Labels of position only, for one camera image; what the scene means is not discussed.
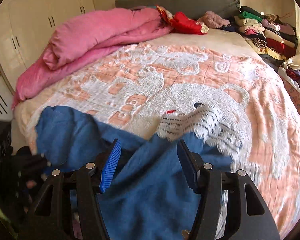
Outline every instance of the pink comforter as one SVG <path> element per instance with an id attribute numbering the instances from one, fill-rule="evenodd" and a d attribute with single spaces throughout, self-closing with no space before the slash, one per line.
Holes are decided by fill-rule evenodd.
<path id="1" fill-rule="evenodd" d="M 18 78 L 12 109 L 121 45 L 155 39 L 171 30 L 152 8 L 115 8 L 74 17 L 56 28 L 39 59 Z"/>

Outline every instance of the pile of clothes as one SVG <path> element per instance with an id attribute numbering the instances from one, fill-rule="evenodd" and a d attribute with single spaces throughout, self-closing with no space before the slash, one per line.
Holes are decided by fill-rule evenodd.
<path id="1" fill-rule="evenodd" d="M 157 6 L 157 9 L 178 33 L 205 35 L 209 29 L 239 33 L 276 72 L 284 61 L 296 54 L 298 40 L 295 28 L 282 23 L 278 15 L 262 15 L 250 7 L 242 6 L 239 15 L 228 19 L 208 11 L 198 20 L 193 20 L 182 12 L 173 15 L 164 7 Z"/>
<path id="2" fill-rule="evenodd" d="M 282 23 L 278 15 L 262 15 L 242 6 L 241 14 L 234 16 L 240 33 L 248 44 L 275 71 L 288 58 L 295 56 L 298 40 L 295 28 Z"/>

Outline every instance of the blue cloth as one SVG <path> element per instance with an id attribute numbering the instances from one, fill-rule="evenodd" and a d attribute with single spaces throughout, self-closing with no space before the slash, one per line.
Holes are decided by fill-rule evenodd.
<path id="1" fill-rule="evenodd" d="M 122 154 L 110 188 L 98 194 L 111 239 L 182 239 L 191 229 L 200 195 L 189 189 L 177 156 L 178 141 L 156 134 L 149 141 L 66 106 L 47 107 L 36 126 L 38 153 L 53 169 L 76 170 L 118 138 Z M 231 158 L 202 143 L 194 133 L 181 139 L 214 168 L 230 170 Z"/>

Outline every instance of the bed mattress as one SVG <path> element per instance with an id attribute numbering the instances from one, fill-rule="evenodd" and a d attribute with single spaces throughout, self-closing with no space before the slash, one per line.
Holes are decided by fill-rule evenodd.
<path id="1" fill-rule="evenodd" d="M 284 238 L 300 218 L 300 116 L 277 73 L 237 33 L 171 33 L 125 46 L 20 103 L 14 115 L 36 154 L 46 106 L 70 106 L 149 139 L 167 111 L 187 115 L 197 102 L 217 104 L 245 132 L 242 149 L 224 154 L 233 171 L 248 172 Z M 218 236 L 225 214 L 223 206 Z"/>

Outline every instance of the headboard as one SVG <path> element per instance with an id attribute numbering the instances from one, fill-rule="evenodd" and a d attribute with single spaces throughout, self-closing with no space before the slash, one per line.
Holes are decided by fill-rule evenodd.
<path id="1" fill-rule="evenodd" d="M 130 9 L 137 6 L 160 5 L 172 14 L 183 12 L 191 19 L 199 19 L 206 11 L 213 11 L 223 18 L 238 14 L 240 0 L 116 0 L 115 6 Z"/>

